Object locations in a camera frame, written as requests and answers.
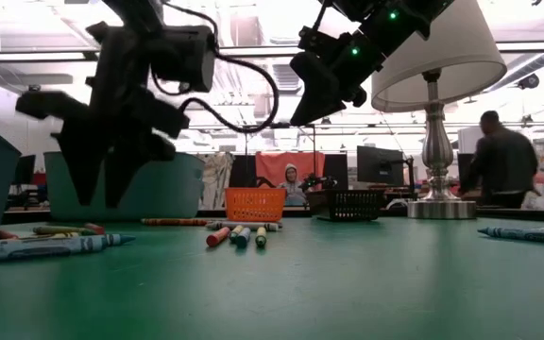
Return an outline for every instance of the person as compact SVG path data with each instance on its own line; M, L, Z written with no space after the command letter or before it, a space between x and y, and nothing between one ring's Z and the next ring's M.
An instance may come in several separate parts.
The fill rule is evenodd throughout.
M461 180L459 196L475 188L482 178L484 205L519 209L526 193L536 191L535 149L528 138L504 127L496 111L482 115L480 129L484 137L476 145L467 177Z
M285 182L279 185L279 188L287 190L287 197L284 200L285 206L301 206L306 203L306 195L299 188L302 184L298 180L298 168L291 163L288 163L284 168Z

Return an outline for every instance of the red curtain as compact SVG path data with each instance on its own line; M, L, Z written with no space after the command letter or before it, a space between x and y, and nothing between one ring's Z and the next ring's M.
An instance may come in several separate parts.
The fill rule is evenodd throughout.
M286 181L284 170L287 164L297 168L297 179L303 181L314 172L314 152L285 152L281 154L255 154L255 171L258 177L267 178L272 184L279 185ZM325 155L316 152L316 175L322 176L325 167Z

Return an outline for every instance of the orange basket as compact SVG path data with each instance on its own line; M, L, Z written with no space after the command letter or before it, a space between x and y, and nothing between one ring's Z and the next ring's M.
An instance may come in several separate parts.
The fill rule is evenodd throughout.
M282 219L285 189L227 188L226 216L237 222L277 222Z

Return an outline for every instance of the green tabletop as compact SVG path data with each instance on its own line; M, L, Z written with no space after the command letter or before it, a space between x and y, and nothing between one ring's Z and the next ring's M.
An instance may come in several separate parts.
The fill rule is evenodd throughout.
M476 232L542 224L283 222L266 250L207 249L201 227L108 225L138 239L0 263L0 340L544 340L544 244Z

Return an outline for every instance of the monitor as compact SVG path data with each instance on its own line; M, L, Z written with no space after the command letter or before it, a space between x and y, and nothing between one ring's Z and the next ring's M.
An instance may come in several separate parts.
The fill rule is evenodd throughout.
M457 165L459 166L459 180L463 180L468 176L471 161L473 161L473 154L457 154Z
M30 184L35 173L35 155L23 156L16 164L16 174L12 185Z
M404 185L404 155L399 150L358 146L356 150L358 181Z

